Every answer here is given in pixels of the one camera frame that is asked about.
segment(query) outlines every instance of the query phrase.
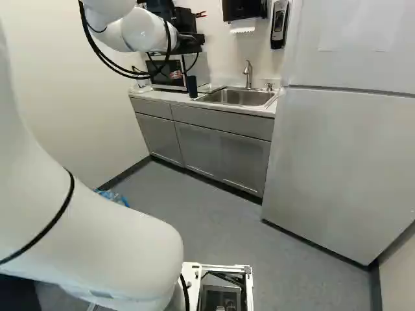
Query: paper towel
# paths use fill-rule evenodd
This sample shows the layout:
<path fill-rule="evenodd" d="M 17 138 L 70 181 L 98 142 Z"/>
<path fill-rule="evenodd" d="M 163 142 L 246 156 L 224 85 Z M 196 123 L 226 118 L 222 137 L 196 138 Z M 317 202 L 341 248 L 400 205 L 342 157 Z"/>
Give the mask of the paper towel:
<path fill-rule="evenodd" d="M 256 18 L 240 19 L 238 21 L 230 22 L 231 34 L 239 34 L 243 32 L 254 32 L 255 31 Z"/>

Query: gray refrigerator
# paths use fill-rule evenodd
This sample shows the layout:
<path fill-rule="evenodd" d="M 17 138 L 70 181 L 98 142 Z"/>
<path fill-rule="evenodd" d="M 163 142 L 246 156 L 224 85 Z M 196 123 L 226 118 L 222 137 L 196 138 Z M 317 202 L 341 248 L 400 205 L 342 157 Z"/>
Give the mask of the gray refrigerator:
<path fill-rule="evenodd" d="M 262 216 L 368 265 L 415 219 L 415 1 L 291 7 Z"/>

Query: microwave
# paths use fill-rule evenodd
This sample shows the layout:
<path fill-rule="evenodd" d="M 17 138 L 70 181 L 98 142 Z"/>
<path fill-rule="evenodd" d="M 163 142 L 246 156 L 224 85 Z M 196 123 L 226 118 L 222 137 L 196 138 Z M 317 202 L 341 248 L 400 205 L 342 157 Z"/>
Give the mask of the microwave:
<path fill-rule="evenodd" d="M 145 61 L 148 72 L 155 71 L 156 67 L 160 68 L 164 64 L 165 55 L 151 56 L 151 58 L 152 62 L 149 59 Z M 200 52 L 198 56 L 197 53 L 171 55 L 166 66 L 150 81 L 155 89 L 187 91 L 186 76 L 196 76 L 198 87 L 210 83 L 208 59 L 205 52 Z"/>

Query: white wall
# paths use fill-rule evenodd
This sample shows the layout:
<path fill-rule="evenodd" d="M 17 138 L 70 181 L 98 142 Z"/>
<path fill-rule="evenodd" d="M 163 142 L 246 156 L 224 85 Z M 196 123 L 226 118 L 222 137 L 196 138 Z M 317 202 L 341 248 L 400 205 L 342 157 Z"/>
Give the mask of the white wall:
<path fill-rule="evenodd" d="M 2 0 L 0 18 L 18 103 L 46 151 L 89 187 L 148 155 L 127 95 L 131 81 L 93 54 L 78 1 Z"/>
<path fill-rule="evenodd" d="M 270 49 L 271 19 L 259 19 L 255 32 L 230 34 L 230 26 L 223 22 L 221 0 L 175 0 L 176 6 L 190 8 L 193 13 L 207 11 L 207 17 L 196 20 L 198 32 L 206 35 L 203 49 L 207 52 L 214 81 L 245 83 L 242 74 L 250 60 L 254 67 L 254 87 L 263 87 L 261 78 L 277 78 L 283 51 Z"/>
<path fill-rule="evenodd" d="M 415 225 L 411 225 L 380 265 L 384 311 L 415 309 Z"/>

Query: white paper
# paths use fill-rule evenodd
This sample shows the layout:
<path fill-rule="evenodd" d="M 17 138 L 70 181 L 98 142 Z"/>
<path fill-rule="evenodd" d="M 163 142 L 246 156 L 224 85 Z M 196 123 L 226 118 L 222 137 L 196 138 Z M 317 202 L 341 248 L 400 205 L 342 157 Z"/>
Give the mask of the white paper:
<path fill-rule="evenodd" d="M 254 32 L 255 31 L 256 18 L 240 19 L 237 21 L 231 21 L 230 32 L 231 34 L 238 34 L 242 32 Z"/>
<path fill-rule="evenodd" d="M 394 44 L 405 0 L 323 0 L 319 51 L 387 52 Z"/>

